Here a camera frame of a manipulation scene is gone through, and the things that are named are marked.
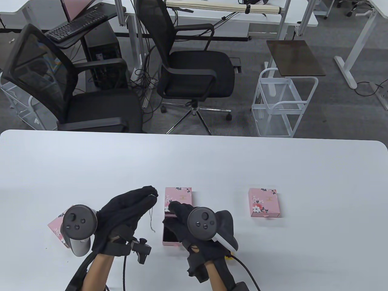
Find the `person's right hand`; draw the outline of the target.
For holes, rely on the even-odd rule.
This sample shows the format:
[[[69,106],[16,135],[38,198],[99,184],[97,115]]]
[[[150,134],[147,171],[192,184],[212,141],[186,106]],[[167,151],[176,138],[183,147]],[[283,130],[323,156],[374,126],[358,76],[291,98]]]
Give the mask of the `person's right hand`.
[[[220,242],[212,240],[201,241],[193,236],[188,229],[188,216],[196,209],[192,205],[180,203],[178,201],[172,201],[169,204],[169,211],[172,212],[175,217],[167,217],[163,220],[164,226],[173,232],[177,240],[181,243],[187,243],[189,246],[188,251],[193,252],[192,246],[198,248],[198,252],[201,254],[205,262],[214,261],[219,258],[225,258],[230,256],[230,251],[222,246]]]

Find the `person's left hand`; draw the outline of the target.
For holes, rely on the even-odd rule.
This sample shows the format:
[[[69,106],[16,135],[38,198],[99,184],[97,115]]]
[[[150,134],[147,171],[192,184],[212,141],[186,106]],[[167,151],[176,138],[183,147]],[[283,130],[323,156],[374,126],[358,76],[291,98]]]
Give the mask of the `person's left hand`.
[[[144,186],[112,198],[96,213],[97,228],[94,232],[92,251],[106,254],[105,248],[110,240],[116,237],[114,229],[128,227],[133,237],[138,222],[157,202],[158,192],[152,186]]]

